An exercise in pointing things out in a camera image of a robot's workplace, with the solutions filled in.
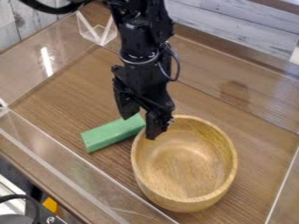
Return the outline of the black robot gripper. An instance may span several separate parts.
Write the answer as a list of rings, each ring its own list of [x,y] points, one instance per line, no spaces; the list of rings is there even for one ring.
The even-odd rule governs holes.
[[[145,138],[155,140],[167,131],[175,109],[167,92],[167,84],[173,81],[172,61],[163,59],[141,65],[115,65],[111,71],[119,114],[127,120],[144,109]]]

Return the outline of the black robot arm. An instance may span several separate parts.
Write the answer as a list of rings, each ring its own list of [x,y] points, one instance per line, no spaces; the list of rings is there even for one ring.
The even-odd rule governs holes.
[[[119,58],[113,65],[113,94],[119,114],[131,118],[145,112],[145,137],[156,139],[173,119],[175,104],[167,84],[179,79],[180,65],[168,42],[173,21],[164,0],[101,0],[120,35]]]

